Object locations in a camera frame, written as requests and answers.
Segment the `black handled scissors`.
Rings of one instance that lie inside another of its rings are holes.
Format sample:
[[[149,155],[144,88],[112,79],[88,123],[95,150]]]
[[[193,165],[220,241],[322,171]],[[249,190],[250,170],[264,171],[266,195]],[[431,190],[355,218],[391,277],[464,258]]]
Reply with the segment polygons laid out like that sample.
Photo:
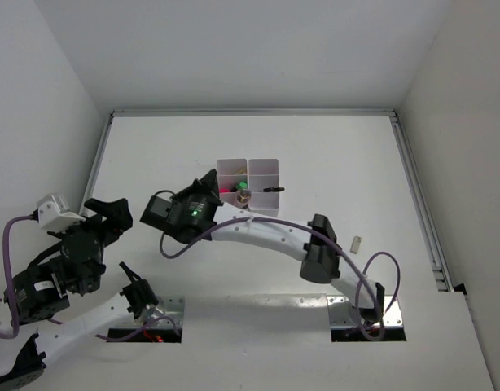
[[[267,188],[263,189],[264,193],[277,193],[277,192],[281,192],[281,191],[285,191],[285,188],[284,187],[267,187]]]

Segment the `grey white eraser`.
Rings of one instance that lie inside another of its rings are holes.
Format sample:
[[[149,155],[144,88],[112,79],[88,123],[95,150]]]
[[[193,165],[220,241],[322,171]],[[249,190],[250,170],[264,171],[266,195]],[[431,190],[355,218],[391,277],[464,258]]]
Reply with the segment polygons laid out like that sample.
[[[361,244],[362,244],[362,237],[355,235],[353,237],[353,241],[352,241],[351,246],[350,246],[350,252],[352,254],[358,254],[360,251]]]

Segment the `pink lid clip jar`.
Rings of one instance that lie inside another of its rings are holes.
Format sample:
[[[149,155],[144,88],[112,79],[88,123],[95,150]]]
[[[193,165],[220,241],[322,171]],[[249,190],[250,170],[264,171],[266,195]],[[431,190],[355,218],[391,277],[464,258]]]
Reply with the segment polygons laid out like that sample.
[[[247,209],[252,198],[252,192],[247,187],[239,188],[235,193],[235,206]]]

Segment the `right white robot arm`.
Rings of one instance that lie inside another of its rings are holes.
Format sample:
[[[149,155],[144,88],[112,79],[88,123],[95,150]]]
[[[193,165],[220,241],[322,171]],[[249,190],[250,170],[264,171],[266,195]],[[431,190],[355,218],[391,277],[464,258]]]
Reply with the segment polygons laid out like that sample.
[[[331,285],[344,294],[362,321],[377,323],[384,313],[382,284],[369,280],[356,266],[340,271],[344,254],[326,216],[316,214],[294,223],[238,208],[221,200],[215,169],[167,200],[155,193],[140,221],[187,248],[205,239],[282,253],[300,262],[302,279]]]

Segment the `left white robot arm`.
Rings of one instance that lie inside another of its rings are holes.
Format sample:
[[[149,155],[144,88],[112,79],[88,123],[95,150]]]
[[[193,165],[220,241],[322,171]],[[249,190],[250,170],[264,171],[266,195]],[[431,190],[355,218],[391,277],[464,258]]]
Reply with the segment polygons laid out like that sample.
[[[72,212],[60,195],[51,194],[25,216],[14,217],[2,233],[5,291],[0,307],[0,390],[15,390],[38,379],[55,360],[87,336],[132,317],[146,327],[147,310],[159,303],[151,285],[125,263],[129,284],[104,304],[72,320],[55,316],[70,306],[69,296],[100,288],[107,267],[104,250],[133,226],[127,199],[88,199],[92,216]],[[11,228],[36,222],[58,241],[36,256],[25,270],[11,270]]]

